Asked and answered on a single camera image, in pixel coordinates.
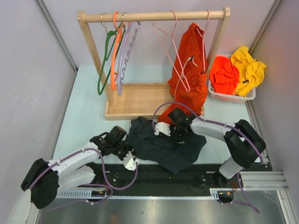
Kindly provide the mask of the black shorts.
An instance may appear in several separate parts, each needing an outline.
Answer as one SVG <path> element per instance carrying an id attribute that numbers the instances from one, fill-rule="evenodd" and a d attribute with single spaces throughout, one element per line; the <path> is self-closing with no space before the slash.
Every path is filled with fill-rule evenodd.
<path id="1" fill-rule="evenodd" d="M 135 156 L 154 161 L 174 175 L 189 168 L 199 157 L 206 144 L 202 135 L 191 134 L 181 142 L 159 138 L 154 134 L 152 121 L 144 117 L 131 120 L 127 143 L 134 149 Z"/>

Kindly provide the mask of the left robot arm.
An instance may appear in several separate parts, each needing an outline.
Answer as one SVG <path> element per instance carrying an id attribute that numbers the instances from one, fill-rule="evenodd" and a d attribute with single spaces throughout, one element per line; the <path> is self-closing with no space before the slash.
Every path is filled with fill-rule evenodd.
<path id="1" fill-rule="evenodd" d="M 133 147 L 124 139 L 126 134 L 124 129 L 115 126 L 110 132 L 92 137 L 80 149 L 64 157 L 36 160 L 21 189 L 30 191 L 30 202 L 38 209 L 47 207 L 58 194 L 75 187 L 101 187 L 110 191 L 124 189 L 108 182 L 103 160 L 105 156 L 115 155 L 126 170 L 137 172 L 139 161 Z"/>

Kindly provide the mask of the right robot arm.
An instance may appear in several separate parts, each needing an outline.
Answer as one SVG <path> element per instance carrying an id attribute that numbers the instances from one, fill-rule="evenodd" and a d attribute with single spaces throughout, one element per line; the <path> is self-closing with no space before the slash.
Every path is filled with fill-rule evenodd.
<path id="1" fill-rule="evenodd" d="M 266 149 L 264 140 L 244 119 L 236 123 L 222 123 L 195 113 L 188 116 L 179 108 L 170 112 L 168 117 L 171 134 L 179 137 L 205 135 L 226 143 L 230 157 L 214 174 L 214 182 L 220 187 L 227 187 L 238 172 L 250 168 Z"/>

